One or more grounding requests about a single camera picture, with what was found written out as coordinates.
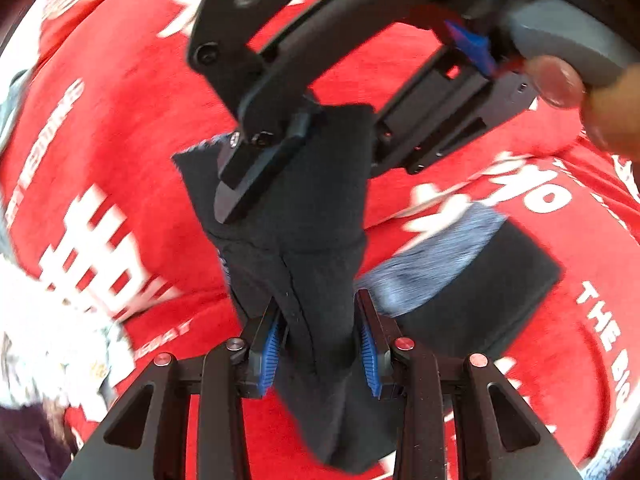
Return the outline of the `person's right hand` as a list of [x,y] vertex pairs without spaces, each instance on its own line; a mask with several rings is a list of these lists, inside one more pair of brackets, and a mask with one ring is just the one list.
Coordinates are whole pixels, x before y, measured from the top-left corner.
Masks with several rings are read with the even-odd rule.
[[614,84],[587,89],[573,66],[540,56],[524,72],[549,104],[578,108],[586,135],[601,151],[639,161],[639,65],[627,68]]

